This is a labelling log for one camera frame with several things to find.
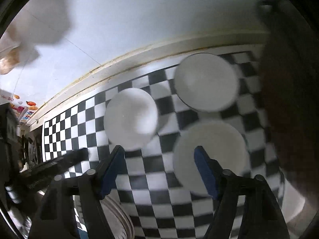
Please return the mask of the black rice cooker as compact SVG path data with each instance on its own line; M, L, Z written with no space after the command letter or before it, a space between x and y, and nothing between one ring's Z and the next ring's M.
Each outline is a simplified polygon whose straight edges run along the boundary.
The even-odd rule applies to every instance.
M256 10L270 32L259 75L279 162L318 206L318 38L289 0L258 0Z

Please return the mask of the plastic bag of food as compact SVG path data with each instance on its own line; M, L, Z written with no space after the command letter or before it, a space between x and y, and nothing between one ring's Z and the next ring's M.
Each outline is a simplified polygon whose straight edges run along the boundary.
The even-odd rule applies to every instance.
M26 31L11 23L1 37L1 75L35 61L40 53Z

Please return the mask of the black white checkered mat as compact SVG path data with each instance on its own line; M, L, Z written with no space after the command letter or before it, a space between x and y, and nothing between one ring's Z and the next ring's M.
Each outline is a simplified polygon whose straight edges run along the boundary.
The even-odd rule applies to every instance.
M248 147L247 177L263 175L278 202L282 202L284 178L270 141L263 109L253 49L222 54L237 72L238 99L226 110L213 114L235 127ZM216 203L185 189L176 179L173 148L189 125L204 118L183 104L175 91L175 63L148 67L132 78L96 90L78 104L46 121L43 127L43 158L51 160L74 149L87 148L89 157L69 168L66 178L80 176L97 167L113 149L104 132L103 115L110 99L126 88L140 88L154 99L160 113L160 129L144 148L125 155L112 196L130 216L136 238L202 238Z

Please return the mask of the colourful wall sticker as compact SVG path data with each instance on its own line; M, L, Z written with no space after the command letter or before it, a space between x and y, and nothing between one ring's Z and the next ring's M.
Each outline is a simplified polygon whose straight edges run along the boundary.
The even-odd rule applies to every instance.
M17 94L10 94L1 90L1 104L9 103L14 115L20 123L26 123L38 110L37 104L33 101L24 100Z

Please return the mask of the white leaf-patterned plate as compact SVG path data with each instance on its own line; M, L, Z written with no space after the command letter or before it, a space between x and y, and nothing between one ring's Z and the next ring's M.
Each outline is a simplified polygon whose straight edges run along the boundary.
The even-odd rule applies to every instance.
M87 232L80 197L75 195L73 200L78 229ZM119 202L112 197L112 193L104 197L100 204L115 238L135 238L135 230L131 218Z

